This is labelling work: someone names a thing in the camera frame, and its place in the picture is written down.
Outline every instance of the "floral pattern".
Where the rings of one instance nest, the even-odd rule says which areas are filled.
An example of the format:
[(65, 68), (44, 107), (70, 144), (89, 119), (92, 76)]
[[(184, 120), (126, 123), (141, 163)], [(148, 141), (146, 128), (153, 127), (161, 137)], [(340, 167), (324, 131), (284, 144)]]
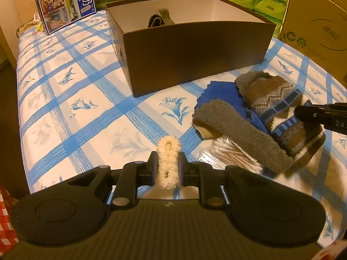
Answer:
[(85, 46), (83, 46), (82, 48), (86, 48), (87, 50), (89, 50), (91, 47), (93, 47), (95, 45), (96, 41), (87, 41), (86, 43), (84, 43)]
[(344, 101), (344, 99), (341, 97), (339, 92), (336, 92), (337, 97), (339, 98), (340, 101)]
[(98, 22), (99, 21), (99, 19), (97, 19), (97, 18), (91, 18), (90, 20), (88, 20), (88, 22)]
[(327, 215), (327, 218), (326, 218), (326, 230), (327, 230), (327, 233), (324, 234), (324, 237), (331, 237), (331, 239), (333, 240), (334, 239), (334, 227), (335, 227), (335, 224), (334, 224), (334, 221), (330, 222), (330, 219), (329, 219), (329, 215)]
[(124, 157), (132, 159), (136, 153), (150, 151), (150, 148), (141, 141), (140, 132), (135, 134), (135, 139), (133, 140), (129, 137), (127, 129), (124, 128), (122, 132), (116, 132), (114, 135), (111, 153), (114, 153), (116, 150), (129, 150)]
[(173, 113), (170, 112), (163, 112), (161, 115), (167, 115), (170, 117), (173, 117), (177, 120), (178, 124), (182, 125), (183, 118), (190, 113), (190, 111), (187, 111), (189, 106), (184, 107), (181, 109), (182, 101), (185, 100), (185, 98), (168, 98), (166, 97), (163, 99), (163, 102), (161, 102), (159, 105), (164, 106), (166, 108), (169, 108)]
[(28, 84), (29, 84), (31, 81), (33, 81), (33, 80), (35, 80), (35, 78), (31, 78), (31, 76), (29, 75), (28, 80), (25, 80), (25, 81), (23, 82), (23, 89), (25, 89), (25, 88), (28, 86)]
[(50, 54), (50, 53), (53, 53), (53, 52), (55, 52), (55, 50), (47, 50), (46, 51), (47, 54)]
[(48, 42), (45, 44), (45, 47), (51, 45), (52, 41), (53, 41), (53, 38), (49, 39)]
[(313, 89), (313, 88), (311, 88), (311, 92), (315, 95), (321, 95), (322, 94), (322, 92), (320, 90)]
[(36, 141), (34, 144), (43, 145), (49, 140), (49, 136), (52, 133), (52, 126), (49, 125), (46, 121), (46, 118), (42, 120), (39, 125), (39, 128), (36, 131), (33, 131), (33, 134), (36, 134)]
[(280, 63), (280, 66), (283, 68), (283, 72), (284, 72), (285, 74), (292, 75), (293, 70), (292, 70), (292, 71), (289, 71), (289, 70), (288, 70), (289, 67), (287, 67), (286, 65), (284, 65), (283, 63), (281, 63), (280, 60), (279, 60), (278, 62)]
[(73, 73), (73, 72), (72, 72), (72, 68), (73, 68), (73, 67), (70, 68), (70, 70), (67, 72), (67, 74), (65, 74), (63, 80), (61, 80), (60, 82), (58, 82), (58, 84), (60, 84), (60, 85), (65, 85), (65, 84), (69, 83), (69, 81), (73, 80), (73, 78), (71, 78), (71, 76), (72, 76), (73, 74), (76, 74), (76, 73)]
[(33, 97), (28, 101), (29, 108), (38, 108), (42, 93), (33, 93)]
[[(63, 181), (63, 178), (61, 177), (61, 175), (59, 176), (59, 183), (61, 183)], [(52, 185), (55, 185), (57, 182), (56, 181), (53, 181), (52, 183), (51, 183), (51, 186)], [(41, 189), (45, 189), (45, 188), (47, 188), (46, 186), (44, 186), (44, 185), (41, 185)]]
[(97, 108), (98, 105), (95, 105), (92, 103), (92, 101), (89, 101), (89, 104), (86, 104), (84, 100), (78, 99), (71, 105), (71, 109), (73, 111), (76, 111), (78, 109), (91, 109), (91, 108)]
[(340, 143), (344, 149), (347, 149), (347, 135), (340, 134), (340, 138), (335, 143)]

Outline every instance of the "blue checkered sheet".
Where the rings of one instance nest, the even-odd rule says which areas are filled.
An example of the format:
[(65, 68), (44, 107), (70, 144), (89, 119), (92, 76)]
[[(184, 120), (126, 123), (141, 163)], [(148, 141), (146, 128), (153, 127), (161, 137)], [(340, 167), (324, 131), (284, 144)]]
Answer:
[[(277, 39), (272, 39), (261, 64), (134, 98), (109, 30), (102, 11), (50, 36), (34, 29), (20, 36), (18, 109), (31, 192), (98, 165), (119, 169), (130, 161), (146, 161), (168, 134), (180, 139), (190, 161), (196, 160), (211, 141), (201, 140), (192, 126), (192, 114), (197, 97), (211, 80), (234, 81), (249, 70), (264, 70), (296, 84), (313, 103), (346, 101), (346, 89), (330, 74)], [(347, 225), (347, 136), (329, 130), (326, 136), (306, 168), (289, 178), (275, 178), (323, 204), (327, 212), (319, 239), (323, 246), (340, 237)], [(144, 186), (139, 195), (198, 197), (193, 187), (169, 191)]]

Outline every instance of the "brown patterned sock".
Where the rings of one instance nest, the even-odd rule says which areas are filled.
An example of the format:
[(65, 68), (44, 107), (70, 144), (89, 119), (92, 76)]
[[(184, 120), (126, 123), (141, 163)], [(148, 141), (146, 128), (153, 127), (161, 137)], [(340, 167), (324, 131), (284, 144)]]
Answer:
[(262, 71), (240, 75), (236, 85), (270, 135), (294, 159), (292, 170), (306, 166), (326, 138), (320, 124), (302, 122), (294, 115), (296, 106), (311, 101), (282, 77)]

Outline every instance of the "bed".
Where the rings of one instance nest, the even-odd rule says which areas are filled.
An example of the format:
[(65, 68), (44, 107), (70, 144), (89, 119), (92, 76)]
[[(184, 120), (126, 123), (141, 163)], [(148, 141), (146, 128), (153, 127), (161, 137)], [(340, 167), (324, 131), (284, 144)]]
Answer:
[[(113, 50), (104, 11), (50, 36), (29, 30), (20, 35), (19, 47), (20, 137), (31, 193), (102, 164), (119, 169), (130, 161), (147, 161), (167, 134), (179, 138), (187, 158), (196, 160), (211, 141), (202, 141), (192, 126), (192, 114), (211, 80), (234, 81), (249, 70), (263, 70), (296, 84), (314, 104), (346, 101), (347, 96), (325, 70), (273, 38), (261, 64), (134, 98)], [(183, 116), (170, 108), (178, 100), (188, 111)], [(304, 169), (275, 178), (323, 204), (327, 219), (319, 243), (324, 247), (343, 236), (347, 226), (347, 136), (325, 132), (324, 146)], [(198, 197), (194, 187), (144, 186), (138, 194)]]

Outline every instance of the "fuzzy sock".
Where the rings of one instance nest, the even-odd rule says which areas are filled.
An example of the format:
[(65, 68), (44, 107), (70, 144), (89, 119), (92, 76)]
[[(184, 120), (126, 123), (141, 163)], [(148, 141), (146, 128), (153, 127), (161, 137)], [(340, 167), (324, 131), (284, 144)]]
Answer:
[(268, 133), (258, 116), (250, 109), (245, 107), (244, 101), (240, 96), (235, 82), (211, 81), (204, 92), (198, 97), (195, 108), (213, 99), (221, 99), (229, 103), (235, 110), (254, 127)]
[(156, 184), (162, 189), (174, 189), (179, 184), (178, 153), (182, 145), (175, 136), (165, 136), (157, 144), (158, 172)]
[(302, 122), (294, 115), (296, 106), (311, 101), (282, 77), (262, 71), (240, 75), (236, 85), (270, 135), (294, 159), (293, 169), (306, 166), (326, 138), (320, 124)]
[(160, 15), (152, 15), (148, 22), (148, 28), (165, 25), (163, 18)]
[(281, 173), (289, 169), (293, 159), (264, 132), (245, 121), (227, 102), (211, 100), (196, 108), (194, 122), (201, 122), (230, 138), (252, 158), (270, 170)]

